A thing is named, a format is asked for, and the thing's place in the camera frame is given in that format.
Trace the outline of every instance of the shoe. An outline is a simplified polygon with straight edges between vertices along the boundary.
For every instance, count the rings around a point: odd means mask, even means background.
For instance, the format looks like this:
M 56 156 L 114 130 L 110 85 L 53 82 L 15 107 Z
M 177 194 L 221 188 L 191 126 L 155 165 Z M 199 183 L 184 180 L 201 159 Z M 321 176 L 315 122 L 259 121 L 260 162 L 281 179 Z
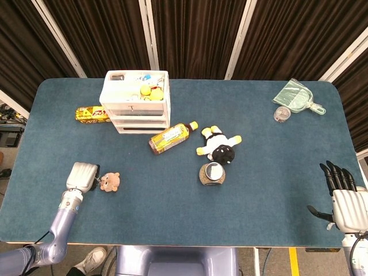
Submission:
M 9 179 L 11 176 L 12 170 L 10 168 L 5 168 L 2 171 L 0 171 L 0 179 Z
M 106 259 L 106 250 L 103 247 L 96 247 L 87 254 L 84 260 L 75 265 L 77 269 L 85 275 L 99 267 Z

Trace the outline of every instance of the yellow container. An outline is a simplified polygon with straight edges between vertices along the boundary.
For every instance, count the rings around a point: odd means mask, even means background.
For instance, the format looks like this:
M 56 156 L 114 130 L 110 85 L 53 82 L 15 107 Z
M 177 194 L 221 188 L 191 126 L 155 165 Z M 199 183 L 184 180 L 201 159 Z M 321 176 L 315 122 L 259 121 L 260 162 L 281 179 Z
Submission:
M 177 124 L 171 128 L 166 129 L 160 134 L 155 135 L 149 140 L 154 154 L 161 154 L 169 148 L 185 141 L 189 138 L 190 132 L 198 128 L 197 122 L 193 121 L 189 125 Z
M 77 108 L 75 119 L 84 124 L 95 124 L 96 122 L 111 122 L 103 106 L 88 106 Z

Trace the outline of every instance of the white curtain divider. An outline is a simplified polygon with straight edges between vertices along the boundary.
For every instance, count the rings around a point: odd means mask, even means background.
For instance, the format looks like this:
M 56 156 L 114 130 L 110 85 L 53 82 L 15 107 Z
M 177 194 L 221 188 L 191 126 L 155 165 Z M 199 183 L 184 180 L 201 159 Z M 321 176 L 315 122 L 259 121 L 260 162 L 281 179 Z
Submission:
M 160 70 L 151 0 L 139 0 L 140 15 L 151 70 Z
M 241 17 L 234 47 L 231 52 L 228 69 L 226 70 L 225 79 L 231 79 L 234 74 L 235 66 L 239 58 L 240 51 L 242 50 L 244 39 L 247 35 L 256 4 L 257 0 L 247 0 L 246 6 L 244 7 L 243 16 Z
M 4 91 L 0 90 L 0 100 L 9 105 L 12 109 L 18 112 L 20 115 L 28 119 L 29 112 L 25 110 L 20 104 L 18 104 L 15 100 L 10 98 Z
M 334 62 L 334 64 L 323 74 L 319 81 L 333 82 L 346 70 L 347 67 L 358 56 L 368 48 L 368 27 L 360 36 L 343 52 L 343 54 Z
M 75 54 L 73 53 L 72 49 L 69 46 L 69 43 L 66 41 L 65 37 L 60 31 L 58 25 L 56 24 L 55 20 L 53 19 L 51 13 L 47 9 L 43 0 L 32 0 L 32 3 L 35 6 L 38 13 L 41 15 L 44 22 L 46 23 L 47 27 L 49 28 L 50 32 L 52 33 L 55 40 L 59 44 L 60 48 L 65 53 L 67 59 L 73 66 L 75 72 L 78 74 L 80 78 L 87 78 L 87 75 L 83 70 L 81 64 L 79 63 L 79 60 L 76 58 Z

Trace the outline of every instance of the white robotic hand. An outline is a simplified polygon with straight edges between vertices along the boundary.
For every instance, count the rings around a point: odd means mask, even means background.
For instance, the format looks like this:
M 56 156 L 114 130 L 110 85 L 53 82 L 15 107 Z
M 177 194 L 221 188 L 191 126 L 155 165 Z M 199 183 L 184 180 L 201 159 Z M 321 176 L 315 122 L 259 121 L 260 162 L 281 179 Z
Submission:
M 83 194 L 93 190 L 99 165 L 75 162 L 67 179 L 67 189 L 77 189 Z
M 368 191 L 364 187 L 356 187 L 346 169 L 330 161 L 326 164 L 328 167 L 324 164 L 320 167 L 332 199 L 332 214 L 318 212 L 310 205 L 308 209 L 314 216 L 336 224 L 345 233 L 342 243 L 350 274 L 368 275 Z

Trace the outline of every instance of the bottle cap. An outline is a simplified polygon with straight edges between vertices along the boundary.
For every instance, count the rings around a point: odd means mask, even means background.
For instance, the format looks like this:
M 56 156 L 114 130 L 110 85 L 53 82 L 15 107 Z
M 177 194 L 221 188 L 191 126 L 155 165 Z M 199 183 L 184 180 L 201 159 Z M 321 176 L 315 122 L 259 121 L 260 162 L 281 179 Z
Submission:
M 189 125 L 193 131 L 198 128 L 198 123 L 196 121 L 191 122 Z
M 205 169 L 206 176 L 212 181 L 218 181 L 221 177 L 223 177 L 223 173 L 224 168 L 216 162 L 209 163 Z

